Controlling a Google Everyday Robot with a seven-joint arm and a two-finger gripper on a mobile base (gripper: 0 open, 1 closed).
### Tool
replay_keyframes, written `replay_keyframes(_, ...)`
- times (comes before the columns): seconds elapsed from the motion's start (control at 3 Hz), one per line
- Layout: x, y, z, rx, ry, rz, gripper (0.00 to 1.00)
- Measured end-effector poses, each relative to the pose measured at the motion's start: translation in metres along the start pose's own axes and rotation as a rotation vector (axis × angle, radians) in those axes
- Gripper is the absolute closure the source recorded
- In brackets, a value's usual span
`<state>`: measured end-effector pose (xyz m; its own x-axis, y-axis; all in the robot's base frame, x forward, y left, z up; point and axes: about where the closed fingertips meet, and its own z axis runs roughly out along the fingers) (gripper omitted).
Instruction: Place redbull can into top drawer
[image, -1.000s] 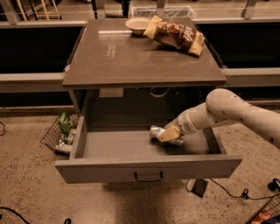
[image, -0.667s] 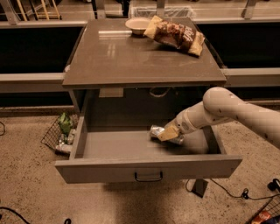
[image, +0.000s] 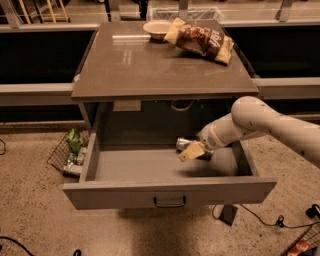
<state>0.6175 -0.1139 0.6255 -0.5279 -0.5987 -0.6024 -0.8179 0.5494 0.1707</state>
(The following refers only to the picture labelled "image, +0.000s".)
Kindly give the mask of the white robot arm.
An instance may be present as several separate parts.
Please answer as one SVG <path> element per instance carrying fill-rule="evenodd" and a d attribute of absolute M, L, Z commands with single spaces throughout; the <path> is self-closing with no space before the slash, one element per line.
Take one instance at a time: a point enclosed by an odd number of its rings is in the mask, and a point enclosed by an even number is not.
<path fill-rule="evenodd" d="M 196 159 L 206 151 L 216 151 L 235 141 L 269 134 L 320 167 L 320 126 L 283 115 L 262 100 L 244 96 L 237 99 L 231 112 L 209 124 L 179 154 L 182 162 Z"/>

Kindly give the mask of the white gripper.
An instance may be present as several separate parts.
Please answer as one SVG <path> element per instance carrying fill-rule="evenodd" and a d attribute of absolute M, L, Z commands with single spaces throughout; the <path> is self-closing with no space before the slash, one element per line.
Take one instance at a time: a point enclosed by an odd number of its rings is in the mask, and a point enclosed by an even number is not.
<path fill-rule="evenodd" d="M 218 138 L 215 131 L 215 124 L 207 124 L 198 134 L 200 142 L 192 142 L 179 154 L 179 159 L 182 162 L 196 159 L 205 153 L 205 148 L 210 151 L 215 151 L 224 146 L 223 142 Z"/>

